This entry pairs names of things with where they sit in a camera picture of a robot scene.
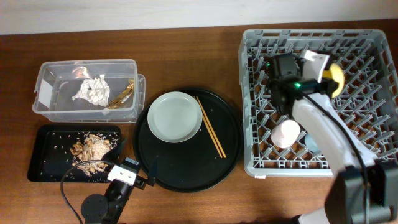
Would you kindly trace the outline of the grey plate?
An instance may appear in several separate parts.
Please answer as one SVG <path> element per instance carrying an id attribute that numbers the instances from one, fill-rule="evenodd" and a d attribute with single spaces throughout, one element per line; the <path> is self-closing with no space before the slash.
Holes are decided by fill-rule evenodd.
<path id="1" fill-rule="evenodd" d="M 203 115 L 197 100 L 181 91 L 171 91 L 157 97 L 147 114 L 152 134 L 168 143 L 180 143 L 192 138 L 202 121 Z"/>

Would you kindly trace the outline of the brown gold snack wrapper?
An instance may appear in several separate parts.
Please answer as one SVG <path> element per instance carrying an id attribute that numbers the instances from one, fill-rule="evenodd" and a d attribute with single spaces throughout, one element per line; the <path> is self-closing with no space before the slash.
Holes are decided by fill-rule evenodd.
<path id="1" fill-rule="evenodd" d="M 107 106 L 108 109 L 120 108 L 133 94 L 135 81 L 129 79 L 129 84 L 125 90 L 123 90 L 115 99 L 113 99 Z"/>

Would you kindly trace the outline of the yellow bowl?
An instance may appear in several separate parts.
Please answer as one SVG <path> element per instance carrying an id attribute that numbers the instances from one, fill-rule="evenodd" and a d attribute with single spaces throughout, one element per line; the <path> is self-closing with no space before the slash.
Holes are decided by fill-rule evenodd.
<path id="1" fill-rule="evenodd" d="M 336 64 L 332 63 L 328 70 L 323 71 L 323 78 L 329 78 L 337 82 L 337 89 L 331 94 L 331 98 L 336 98 L 342 91 L 345 85 L 345 76 L 342 68 Z"/>

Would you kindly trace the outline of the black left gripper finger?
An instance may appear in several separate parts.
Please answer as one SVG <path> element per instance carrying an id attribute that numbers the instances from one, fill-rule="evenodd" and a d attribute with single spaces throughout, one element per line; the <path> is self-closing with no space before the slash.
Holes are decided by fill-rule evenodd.
<path id="1" fill-rule="evenodd" d="M 150 168 L 149 173 L 147 175 L 147 185 L 154 186 L 156 183 L 158 160 L 159 160 L 159 156 L 156 156 L 155 160 L 152 164 L 152 167 Z"/>
<path id="2" fill-rule="evenodd" d="M 121 155 L 124 146 L 125 146 L 126 140 L 122 140 L 114 149 L 110 150 L 107 152 L 103 157 L 102 161 L 108 161 L 108 162 L 117 162 L 119 160 L 119 156 Z"/>

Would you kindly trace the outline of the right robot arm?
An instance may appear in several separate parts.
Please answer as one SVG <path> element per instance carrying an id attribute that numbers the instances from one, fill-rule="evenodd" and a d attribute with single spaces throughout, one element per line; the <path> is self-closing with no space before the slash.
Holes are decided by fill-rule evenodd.
<path id="1" fill-rule="evenodd" d="M 324 207 L 293 223 L 386 223 L 397 219 L 397 163 L 383 162 L 338 116 L 331 99 L 345 85 L 341 67 L 328 54 L 310 50 L 267 63 L 266 87 L 281 115 L 290 116 L 315 141 L 335 181 Z"/>

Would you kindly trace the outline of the white tissue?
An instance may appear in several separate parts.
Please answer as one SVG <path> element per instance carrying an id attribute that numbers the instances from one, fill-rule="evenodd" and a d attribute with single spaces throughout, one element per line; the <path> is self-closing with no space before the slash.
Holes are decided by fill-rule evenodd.
<path id="1" fill-rule="evenodd" d="M 83 80 L 78 92 L 72 97 L 84 99 L 88 103 L 95 106 L 107 106 L 110 94 L 110 87 L 106 83 L 105 74 L 101 74 L 99 78 L 87 78 Z"/>

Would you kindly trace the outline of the pink plastic cup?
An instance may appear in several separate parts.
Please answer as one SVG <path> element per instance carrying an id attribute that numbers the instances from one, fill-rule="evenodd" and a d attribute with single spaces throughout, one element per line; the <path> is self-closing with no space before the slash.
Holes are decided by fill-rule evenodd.
<path id="1" fill-rule="evenodd" d="M 271 141 L 279 148 L 293 145 L 300 134 L 300 126 L 294 120 L 285 120 L 271 131 Z"/>

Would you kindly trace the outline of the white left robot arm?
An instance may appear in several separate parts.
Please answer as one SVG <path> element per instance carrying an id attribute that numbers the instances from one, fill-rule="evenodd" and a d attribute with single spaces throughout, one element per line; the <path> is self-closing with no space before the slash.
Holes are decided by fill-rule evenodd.
<path id="1" fill-rule="evenodd" d="M 102 157 L 102 161 L 111 166 L 107 176 L 109 186 L 104 194 L 91 194 L 84 199 L 80 208 L 83 223 L 117 223 L 132 191 L 155 185 L 158 159 L 152 163 L 147 177 L 141 177 L 141 164 L 134 159 L 127 157 L 117 163 L 124 144 L 122 142 Z"/>

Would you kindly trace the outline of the food scraps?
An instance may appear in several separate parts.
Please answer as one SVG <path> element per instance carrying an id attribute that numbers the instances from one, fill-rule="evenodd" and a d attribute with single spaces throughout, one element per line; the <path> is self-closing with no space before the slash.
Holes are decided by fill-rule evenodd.
<path id="1" fill-rule="evenodd" d="M 51 131 L 40 160 L 39 180 L 58 182 L 104 182 L 107 165 L 102 157 L 121 140 L 119 132 Z"/>

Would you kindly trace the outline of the blue plastic cup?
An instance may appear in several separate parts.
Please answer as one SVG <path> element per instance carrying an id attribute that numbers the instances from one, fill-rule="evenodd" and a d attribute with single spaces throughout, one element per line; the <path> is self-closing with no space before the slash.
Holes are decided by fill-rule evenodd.
<path id="1" fill-rule="evenodd" d="M 309 150 L 310 152 L 312 152 L 312 153 L 317 153 L 317 152 L 320 151 L 319 148 L 318 148 L 318 146 L 317 146 L 317 144 L 316 144 L 316 142 L 315 142 L 315 141 L 313 140 L 313 138 L 311 137 L 311 135 L 306 134 L 306 135 L 305 135 L 304 141 L 305 141 L 306 147 L 308 148 L 308 150 Z"/>

